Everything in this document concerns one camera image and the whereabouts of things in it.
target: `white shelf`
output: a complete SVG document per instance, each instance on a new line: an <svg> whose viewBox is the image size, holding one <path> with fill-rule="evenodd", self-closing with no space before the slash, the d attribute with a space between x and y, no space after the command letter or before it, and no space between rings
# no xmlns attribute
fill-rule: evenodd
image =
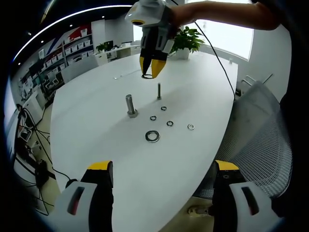
<svg viewBox="0 0 309 232"><path fill-rule="evenodd" d="M78 41L78 40L80 40L80 39L82 39L82 38L85 38L85 37L87 37L87 36L90 36L90 35L92 35L92 34L88 34L88 35L82 36L82 37L80 37L80 38L78 38L78 39L75 39L75 40L72 40L72 41L70 41L70 42L68 42L68 43L63 43L63 45L71 44L71 43L73 43L73 42L75 42L75 41Z"/></svg>
<svg viewBox="0 0 309 232"><path fill-rule="evenodd" d="M59 50L59 49L61 49L61 46L58 47L58 48L56 48L56 49L54 49L54 50L51 51L49 54L45 55L45 56L43 57L43 59L45 59L46 57L50 56L51 54L53 54L55 51L57 51L57 50Z"/></svg>
<svg viewBox="0 0 309 232"><path fill-rule="evenodd" d="M42 74L42 72L46 71L47 69L53 67L54 64L58 63L59 61L63 60L64 58L61 58L59 60L57 60L55 63L52 63L50 66L48 66L47 68L45 68L43 71L40 71L39 74Z"/></svg>
<svg viewBox="0 0 309 232"><path fill-rule="evenodd" d="M75 54L75 53L77 53L78 51L81 51L81 50L83 50L83 49L85 49L85 48L87 48L87 47L90 47L90 46L92 46L92 44L90 44L90 45L88 45L88 46L85 46L85 47L83 47L83 48L81 48L81 49L77 49L76 51L71 52L70 54L67 54L66 57L68 57L68 56L70 56L70 55L72 55L72 54Z"/></svg>

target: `gray mesh backrest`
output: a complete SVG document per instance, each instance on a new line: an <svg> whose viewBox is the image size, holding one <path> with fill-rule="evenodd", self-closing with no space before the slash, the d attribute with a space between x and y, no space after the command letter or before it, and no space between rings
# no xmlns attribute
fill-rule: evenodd
<svg viewBox="0 0 309 232"><path fill-rule="evenodd" d="M215 159L235 163L244 178L269 197L279 196L288 186L292 169L289 136L278 101L262 83L256 82L234 103ZM212 198L210 172L194 196Z"/></svg>

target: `oval table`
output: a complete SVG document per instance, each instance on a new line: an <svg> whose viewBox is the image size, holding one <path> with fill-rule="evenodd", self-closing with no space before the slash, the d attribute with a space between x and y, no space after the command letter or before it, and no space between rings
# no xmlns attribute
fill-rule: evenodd
<svg viewBox="0 0 309 232"><path fill-rule="evenodd" d="M235 89L238 66L221 61ZM156 99L157 83L161 100ZM127 115L127 94L139 112L136 118ZM56 92L51 118L54 168L81 179L90 164L112 160L113 230L157 232L205 176L232 105L232 89L213 55L197 52L188 60L169 58L153 80L141 78L139 55L110 62ZM150 116L157 118L151 121ZM170 120L172 127L167 126ZM160 133L158 142L146 141L150 130ZM63 191L67 178L55 175Z"/></svg>

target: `potted plant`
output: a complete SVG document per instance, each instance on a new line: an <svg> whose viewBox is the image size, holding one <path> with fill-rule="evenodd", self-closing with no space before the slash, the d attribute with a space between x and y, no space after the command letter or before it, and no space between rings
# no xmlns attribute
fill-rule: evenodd
<svg viewBox="0 0 309 232"><path fill-rule="evenodd" d="M96 49L98 50L99 53L104 52L106 48L107 48L107 44L102 44L102 43L100 43L100 44L96 47Z"/></svg>
<svg viewBox="0 0 309 232"><path fill-rule="evenodd" d="M197 29L190 29L189 27L185 27L184 30L179 29L170 54L176 54L179 59L188 59L189 53L198 51L201 43L204 43L204 41L198 39L199 35L201 33Z"/></svg>

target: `cable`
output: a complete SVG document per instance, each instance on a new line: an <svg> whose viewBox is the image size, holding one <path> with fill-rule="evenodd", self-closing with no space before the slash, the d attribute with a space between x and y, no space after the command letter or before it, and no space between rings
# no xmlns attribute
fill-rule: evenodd
<svg viewBox="0 0 309 232"><path fill-rule="evenodd" d="M50 137L50 136L48 136L48 137L46 138L45 135L42 134L42 133L47 133L47 132L44 132L44 131L41 131L41 130L37 130L37 129L31 129L31 128L25 127L25 126L21 126L21 127L26 128L26 129L31 130L31 131L32 131L32 130L33 130L33 131L37 131L38 133L41 134L41 136L43 136L44 139L47 140L48 144L50 145L50 141L48 140L48 137Z"/></svg>
<svg viewBox="0 0 309 232"><path fill-rule="evenodd" d="M172 1L173 3L175 3L177 6L179 5L179 4L178 4L177 2L175 2L174 0L171 0L171 1ZM218 59L220 65L221 65L221 67L222 67L222 69L223 69L223 71L224 71L224 73L225 73L225 75L226 75L226 78L227 78L227 80L228 80L228 83L229 83L230 86L231 86L231 89L232 89L232 92L233 92L233 96L234 96L234 101L235 101L235 93L234 93L232 84L231 84L231 82L230 82L230 79L229 79L228 76L227 76L227 73L226 73L225 68L223 67L223 65L222 65L222 63L221 63L221 61L220 61L220 59L219 59L219 57L218 57L216 51L214 50L214 48L213 48L211 42L209 41L209 39L207 38L207 36L205 35L205 33L202 31L202 29L199 27L199 25L198 25L196 22L194 22L194 23L195 23L195 25L198 27L198 29L202 32L202 34L205 36L205 38L206 38L206 40L209 42L209 44L210 44L210 46L211 46L211 48L212 48L214 54L216 55L216 57L217 57L217 59Z"/></svg>
<svg viewBox="0 0 309 232"><path fill-rule="evenodd" d="M48 216L49 215L49 214L45 214L45 213L40 212L38 209L35 209L35 211L37 211L39 214L43 214L44 216Z"/></svg>
<svg viewBox="0 0 309 232"><path fill-rule="evenodd" d="M33 122L33 124L34 124L34 127L35 127L36 130L37 130L38 128L37 128L37 126L36 126L35 123L34 123L34 120L33 120L33 117L32 117L32 115L31 115L30 111L29 111L27 108L23 108L23 109L27 111L27 113L28 113L29 116L31 117L31 120L32 120L32 122ZM50 157L48 156L47 151L45 150L45 147L43 146L43 144L42 144L42 142L41 142L41 140L40 140L40 138L39 138L38 133L37 133L36 130L34 130L34 132L35 132L35 134L37 135L38 140L39 140L40 143L41 143L41 146L42 146L42 148L43 148L43 151L45 152L45 154L46 154L48 160L50 161L50 163L53 165L53 162L52 162L52 160L50 159ZM66 175L66 174L64 174L64 173L62 173L62 172L60 172L60 171L57 171L53 166L52 166L52 169L53 169L55 172L64 175L67 179L71 180L71 179L68 177L68 175Z"/></svg>
<svg viewBox="0 0 309 232"><path fill-rule="evenodd" d="M30 182L30 181L25 180L24 178L22 178L22 177L21 177L20 175L18 175L17 173L16 173L16 175L17 175L19 178L21 178L22 180L24 180L24 181L26 181L26 182L28 182L28 183L32 184L32 185L26 186L26 188L30 188L30 187L35 187L35 186L37 186L35 183L32 183L32 182ZM44 202L44 203L46 203L46 204L48 204L48 205L50 205L50 206L53 206L53 207L54 207L54 205L53 205L53 204L47 203L46 201L44 201L44 200L43 200L43 196L42 196L42 194L41 194L41 191L40 191L40 189L39 189L39 188L38 188L38 190L39 190L39 196L41 196L41 197L42 197L42 199L37 198L36 196L33 196L33 195L32 195L32 197L34 197L34 198L36 198L36 199L38 199L38 200L40 200L40 201L42 201L42 202Z"/></svg>

